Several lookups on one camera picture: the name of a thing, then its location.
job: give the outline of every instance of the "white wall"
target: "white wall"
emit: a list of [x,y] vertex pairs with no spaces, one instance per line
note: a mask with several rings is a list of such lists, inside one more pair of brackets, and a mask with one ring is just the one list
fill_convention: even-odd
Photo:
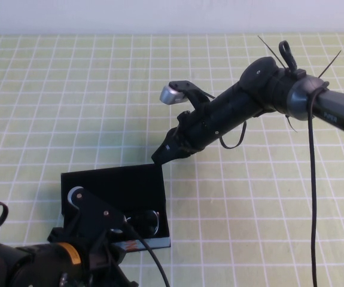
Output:
[[344,0],[0,0],[0,33],[344,31]]

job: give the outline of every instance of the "orange label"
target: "orange label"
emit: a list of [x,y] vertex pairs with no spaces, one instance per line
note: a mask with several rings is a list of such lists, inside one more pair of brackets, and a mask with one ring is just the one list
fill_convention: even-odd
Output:
[[60,242],[58,243],[58,245],[60,245],[62,248],[64,248],[68,252],[69,256],[71,257],[73,265],[81,263],[80,255],[78,254],[77,250],[72,245],[66,242]]
[[136,240],[130,240],[125,243],[125,248],[127,251],[132,251],[138,249],[137,241]]

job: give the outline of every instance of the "green grid mat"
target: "green grid mat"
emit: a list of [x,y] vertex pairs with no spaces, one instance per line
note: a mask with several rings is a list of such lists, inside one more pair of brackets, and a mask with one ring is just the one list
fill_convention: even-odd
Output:
[[[344,92],[344,33],[286,39],[299,68]],[[176,116],[159,101],[171,80],[214,96],[270,55],[256,35],[0,36],[0,201],[10,215],[0,242],[44,242],[62,224],[60,173],[151,162]],[[310,286],[307,122],[268,114],[248,121],[243,144],[163,166],[172,247],[157,250],[171,286]],[[344,286],[344,132],[314,119],[320,286]],[[240,127],[224,137],[239,139]],[[122,268],[163,286],[146,252]]]

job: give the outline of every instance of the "table surface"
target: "table surface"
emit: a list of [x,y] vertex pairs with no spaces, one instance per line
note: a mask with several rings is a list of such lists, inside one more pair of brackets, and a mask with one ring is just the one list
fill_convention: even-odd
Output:
[[[298,66],[344,91],[344,33],[286,39]],[[170,80],[217,96],[255,59],[256,35],[0,36],[0,242],[45,242],[62,224],[60,173],[151,162],[188,103],[166,106]],[[344,132],[314,119],[319,286],[344,286]],[[172,286],[311,286],[307,122],[281,114],[248,121],[243,144],[218,141],[163,166],[172,246],[157,250]],[[239,139],[240,127],[224,137]],[[128,255],[129,279],[163,286],[146,252]]]

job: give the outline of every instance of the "black box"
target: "black box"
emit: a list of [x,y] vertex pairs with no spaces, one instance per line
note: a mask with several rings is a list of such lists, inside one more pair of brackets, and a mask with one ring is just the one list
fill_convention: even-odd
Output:
[[[171,246],[162,167],[156,164],[112,167],[61,174],[62,214],[64,228],[75,216],[67,196],[73,187],[83,187],[126,216],[133,212],[154,210],[159,213],[159,231],[144,238],[153,249]],[[127,252],[144,250],[137,240],[127,236],[112,238],[113,244]]]

